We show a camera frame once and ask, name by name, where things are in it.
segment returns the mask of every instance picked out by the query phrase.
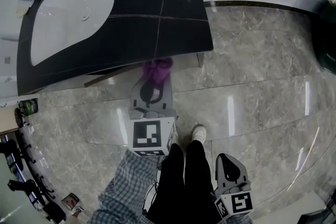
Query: checkered fabric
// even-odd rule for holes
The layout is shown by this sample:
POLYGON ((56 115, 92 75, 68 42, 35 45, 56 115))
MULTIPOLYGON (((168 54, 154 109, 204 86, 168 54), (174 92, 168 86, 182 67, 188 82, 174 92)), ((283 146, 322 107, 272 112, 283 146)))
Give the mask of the checkered fabric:
MULTIPOLYGON (((99 195, 100 206, 88 224, 152 224, 142 214, 142 204, 148 187, 154 182, 159 160, 159 157, 138 157, 127 151, 114 179, 99 195)), ((251 223, 249 217, 227 221, 227 224, 251 223)))

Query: drain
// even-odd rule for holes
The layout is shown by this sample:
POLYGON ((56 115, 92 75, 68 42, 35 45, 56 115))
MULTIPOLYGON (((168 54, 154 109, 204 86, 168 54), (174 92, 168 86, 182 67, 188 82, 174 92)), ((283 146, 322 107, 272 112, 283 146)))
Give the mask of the drain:
POLYGON ((87 20, 91 15, 92 9, 90 7, 85 7, 81 16, 81 20, 87 20))

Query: marble floor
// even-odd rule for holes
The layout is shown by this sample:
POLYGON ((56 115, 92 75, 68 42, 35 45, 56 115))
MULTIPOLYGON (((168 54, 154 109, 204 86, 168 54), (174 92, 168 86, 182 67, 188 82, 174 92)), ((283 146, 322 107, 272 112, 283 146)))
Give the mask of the marble floor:
MULTIPOLYGON (((327 201, 336 187, 336 77, 316 62, 309 18, 261 7, 207 13, 214 51, 205 54, 203 68, 192 63, 172 72, 182 138, 204 124, 212 170, 221 152, 246 166, 254 219, 312 190, 327 201), (292 184, 301 149, 311 152, 292 184)), ((83 223, 126 150, 129 96, 139 75, 135 70, 108 85, 41 93, 39 113, 24 129, 57 199, 73 192, 82 201, 83 223)))

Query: fiducial marker cube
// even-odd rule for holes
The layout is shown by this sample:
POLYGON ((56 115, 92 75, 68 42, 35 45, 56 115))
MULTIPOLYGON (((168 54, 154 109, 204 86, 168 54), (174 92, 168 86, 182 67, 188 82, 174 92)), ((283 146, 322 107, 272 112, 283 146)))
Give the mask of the fiducial marker cube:
POLYGON ((128 149, 141 157, 167 156, 175 133, 175 118, 131 120, 128 149))
POLYGON ((243 217, 253 211, 250 191, 221 195, 215 205, 224 220, 243 217))

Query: person's leg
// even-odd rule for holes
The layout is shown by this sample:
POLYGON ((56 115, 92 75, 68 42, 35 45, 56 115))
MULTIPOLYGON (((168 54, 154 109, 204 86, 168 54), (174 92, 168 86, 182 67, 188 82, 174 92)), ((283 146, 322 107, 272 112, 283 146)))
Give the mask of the person's leg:
POLYGON ((203 143, 206 131, 198 126, 187 147, 185 164, 185 190, 193 223, 216 224, 221 218, 214 205, 211 192, 211 170, 205 157, 203 143))
POLYGON ((162 162, 161 176, 154 203, 147 218, 155 224, 178 223, 184 201, 184 157, 179 145, 173 143, 162 162))

